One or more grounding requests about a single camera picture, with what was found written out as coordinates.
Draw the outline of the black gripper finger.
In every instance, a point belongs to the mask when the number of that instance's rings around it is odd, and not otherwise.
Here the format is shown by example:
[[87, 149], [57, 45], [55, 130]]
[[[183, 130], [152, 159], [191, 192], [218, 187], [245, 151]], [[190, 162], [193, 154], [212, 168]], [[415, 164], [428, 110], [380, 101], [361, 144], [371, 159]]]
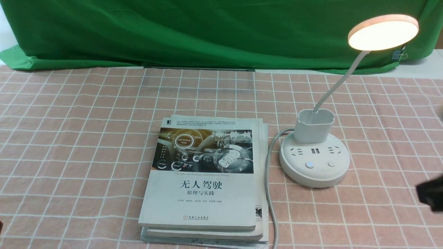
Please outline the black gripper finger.
[[432, 212], [443, 211], [443, 175], [416, 185], [419, 202], [426, 204]]

